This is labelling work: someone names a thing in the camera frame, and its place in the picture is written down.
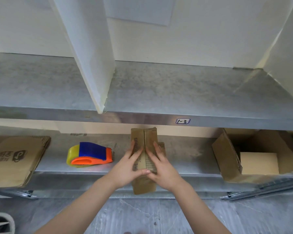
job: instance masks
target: folded cardboard box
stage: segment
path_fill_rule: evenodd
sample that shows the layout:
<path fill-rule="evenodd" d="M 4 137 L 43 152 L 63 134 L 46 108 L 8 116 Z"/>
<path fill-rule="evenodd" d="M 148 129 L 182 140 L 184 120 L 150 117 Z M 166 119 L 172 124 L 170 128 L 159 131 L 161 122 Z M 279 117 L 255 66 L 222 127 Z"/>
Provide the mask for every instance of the folded cardboard box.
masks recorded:
<path fill-rule="evenodd" d="M 212 148 L 228 182 L 264 183 L 293 172 L 293 137 L 286 131 L 223 129 Z"/>
<path fill-rule="evenodd" d="M 0 187 L 23 187 L 50 143 L 49 136 L 0 136 Z"/>
<path fill-rule="evenodd" d="M 153 142 L 156 141 L 160 146 L 160 149 L 166 156 L 165 145 L 164 143 L 159 143 L 157 141 L 157 129 L 149 128 L 149 129 L 131 129 L 131 140 L 135 142 L 133 153 L 138 151 L 141 147 L 143 151 L 141 155 L 136 160 L 133 170 L 136 171 L 138 169 L 149 169 L 153 173 L 157 173 L 156 166 L 149 158 L 148 154 L 145 151 L 145 148 L 148 147 L 149 150 L 156 155 L 155 148 Z M 148 192 L 154 192 L 156 190 L 156 183 L 150 180 L 147 176 L 141 176 L 135 179 L 132 183 L 133 185 L 133 193 L 135 195 L 144 194 Z"/>

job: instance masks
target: hand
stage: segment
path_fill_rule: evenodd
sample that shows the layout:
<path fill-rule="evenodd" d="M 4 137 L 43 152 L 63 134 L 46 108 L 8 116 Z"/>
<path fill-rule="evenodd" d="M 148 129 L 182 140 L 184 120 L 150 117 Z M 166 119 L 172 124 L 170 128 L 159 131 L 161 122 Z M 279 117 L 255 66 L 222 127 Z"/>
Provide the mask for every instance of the hand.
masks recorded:
<path fill-rule="evenodd" d="M 156 166 L 157 175 L 149 173 L 147 177 L 155 181 L 162 188 L 173 192 L 173 189 L 178 187 L 180 183 L 184 182 L 184 179 L 181 178 L 176 169 L 169 163 L 168 159 L 164 156 L 155 141 L 153 145 L 158 158 L 148 148 L 146 148 L 146 152 Z"/>
<path fill-rule="evenodd" d="M 130 149 L 125 153 L 121 160 L 109 171 L 109 173 L 105 175 L 106 179 L 113 183 L 115 190 L 129 184 L 135 178 L 140 177 L 141 175 L 146 175 L 150 173 L 150 170 L 148 169 L 133 171 L 133 164 L 143 150 L 143 148 L 139 149 L 130 157 L 133 152 L 134 144 L 134 141 L 132 141 Z"/>

